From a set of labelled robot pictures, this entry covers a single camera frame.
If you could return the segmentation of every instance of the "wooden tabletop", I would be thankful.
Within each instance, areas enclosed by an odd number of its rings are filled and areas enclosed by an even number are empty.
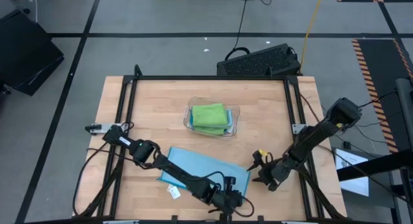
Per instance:
[[[103,88],[97,123],[113,123],[119,100],[122,77],[107,77]],[[323,113],[313,77],[299,77],[300,92],[308,99],[317,116]],[[125,100],[123,121],[125,121],[129,90]],[[228,105],[239,105],[241,114],[237,134],[226,139],[215,139],[193,134],[183,124],[186,106],[191,97],[205,97],[222,101]],[[292,96],[295,117],[298,114]],[[308,124],[315,125],[316,119],[303,101]],[[279,157],[292,143],[292,133],[282,81],[200,81],[200,80],[139,80],[134,101],[132,121],[135,127],[130,131],[132,139],[150,139],[161,146],[167,154],[171,146],[192,150],[213,158],[248,168],[252,165],[252,153],[257,149],[272,152]],[[90,146],[98,148],[103,144],[102,135],[92,136]],[[328,140],[321,145],[330,148]],[[321,148],[313,150],[313,156],[321,190],[330,202],[346,214],[339,181],[332,154]],[[76,200],[78,212],[83,211],[102,186],[107,153],[96,155],[85,168]],[[252,171],[251,179],[258,169]],[[218,219],[219,213],[209,214],[213,206],[207,206],[180,189],[181,197],[172,199],[166,191],[168,184],[157,178],[161,171],[142,170],[132,162],[125,161],[119,192],[117,219]],[[312,214],[316,210],[311,189]],[[256,220],[264,215],[265,220],[305,220],[303,199],[298,174],[291,175],[275,191],[270,192],[262,183],[248,184],[246,197],[256,208],[251,218],[236,214],[234,220]],[[108,193],[105,214],[108,214],[112,191]],[[244,214],[250,212],[248,203],[238,209]]]

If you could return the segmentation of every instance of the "green towel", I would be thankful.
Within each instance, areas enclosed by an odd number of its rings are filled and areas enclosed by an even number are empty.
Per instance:
[[[227,112],[222,103],[212,105],[194,105],[192,107],[194,127],[207,127],[212,125],[227,125]]]
[[[194,130],[213,135],[223,135],[225,133],[225,129],[214,127],[194,127]]]

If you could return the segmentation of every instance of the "light blue cloth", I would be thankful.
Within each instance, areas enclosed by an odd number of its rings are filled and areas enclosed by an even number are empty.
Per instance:
[[[240,191],[243,196],[245,196],[245,193],[247,192],[250,172],[247,172],[246,169],[236,164],[220,161],[197,152],[177,147],[170,148],[168,159],[194,176],[202,177],[215,171],[222,172],[224,176],[233,176],[236,178],[236,183],[235,185],[232,185],[232,189]],[[162,171],[159,179],[177,187],[186,188],[182,182],[173,178],[166,172]],[[224,189],[223,178],[220,174],[214,174],[213,176],[210,176],[209,179],[219,183],[222,186],[221,190]]]

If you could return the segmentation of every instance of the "label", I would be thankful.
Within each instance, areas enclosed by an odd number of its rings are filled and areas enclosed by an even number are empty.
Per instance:
[[[124,137],[120,137],[119,140],[121,140],[124,144],[126,145],[130,145],[130,142],[128,140],[126,140]]]
[[[167,191],[172,196],[172,199],[176,199],[176,198],[181,196],[181,194],[179,193],[179,190],[176,186],[169,185]]]

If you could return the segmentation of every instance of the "gray floor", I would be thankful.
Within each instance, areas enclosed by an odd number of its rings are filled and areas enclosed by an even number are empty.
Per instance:
[[[50,33],[81,33],[94,0],[37,0],[39,24]],[[317,0],[273,0],[265,6],[247,3],[243,32],[306,31]],[[33,2],[20,0],[19,6]],[[386,4],[399,32],[412,33],[405,3]],[[237,0],[101,0],[91,32],[175,33],[236,32],[243,2]],[[338,3],[323,0],[314,23],[317,33],[390,33],[377,3]],[[288,43],[301,55],[302,38],[241,38],[239,46],[251,51]],[[62,65],[37,93],[28,97],[13,92],[0,106],[0,216],[13,223],[26,192],[56,105],[68,75],[78,38],[55,38],[65,54]],[[413,39],[403,39],[413,54]],[[235,38],[89,38],[81,56],[66,104],[56,130],[26,221],[69,218],[78,172],[85,160],[90,136],[83,130],[94,121],[106,76],[131,74],[138,63],[145,75],[214,75],[216,63],[232,49]],[[314,76],[323,106],[337,98],[355,103],[369,101],[351,39],[308,40],[303,73]],[[375,123],[371,106],[360,124]],[[384,140],[379,126],[363,129]],[[368,152],[388,154],[387,147],[371,143],[357,131],[342,137]],[[341,141],[333,137],[333,146]],[[364,207],[345,196],[348,215],[365,221],[390,222],[389,209]]]

